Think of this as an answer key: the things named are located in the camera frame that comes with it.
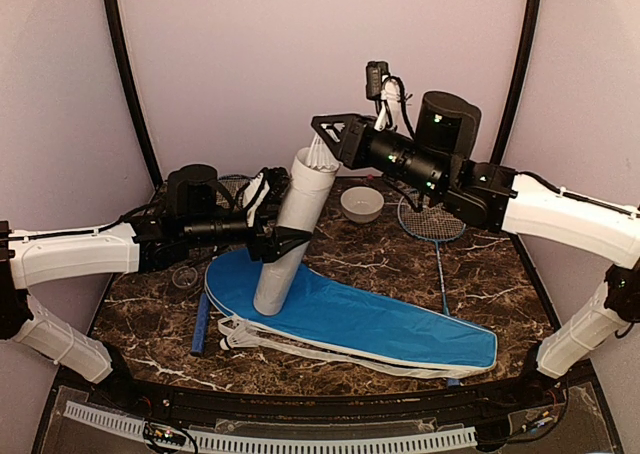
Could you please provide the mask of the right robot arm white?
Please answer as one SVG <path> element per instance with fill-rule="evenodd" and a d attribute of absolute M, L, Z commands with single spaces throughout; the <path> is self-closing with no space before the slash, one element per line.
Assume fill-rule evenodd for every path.
<path fill-rule="evenodd" d="M 511 384 L 511 400 L 530 408 L 547 394 L 549 379 L 638 323 L 639 211 L 557 187 L 529 171 L 471 160 L 480 120 L 480 110 L 464 99 L 428 91 L 410 137 L 360 114 L 315 116 L 311 126 L 345 167 L 374 168 L 467 225 L 549 239 L 611 261 L 596 293 L 535 349 L 535 369 Z"/>

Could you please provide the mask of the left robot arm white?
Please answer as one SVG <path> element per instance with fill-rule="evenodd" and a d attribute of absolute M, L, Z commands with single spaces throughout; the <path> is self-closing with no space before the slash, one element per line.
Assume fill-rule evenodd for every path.
<path fill-rule="evenodd" d="M 134 208 L 102 226 L 66 231 L 18 231 L 1 224 L 1 337 L 22 343 L 101 384 L 120 410 L 141 401 L 116 350 L 80 333 L 29 294 L 48 281 L 108 273 L 164 270 L 200 247 L 243 245 L 254 261 L 271 263 L 311 238 L 308 230 L 274 221 L 290 177 L 264 168 L 231 193 L 215 168 L 187 165 L 172 172 L 163 199 Z"/>

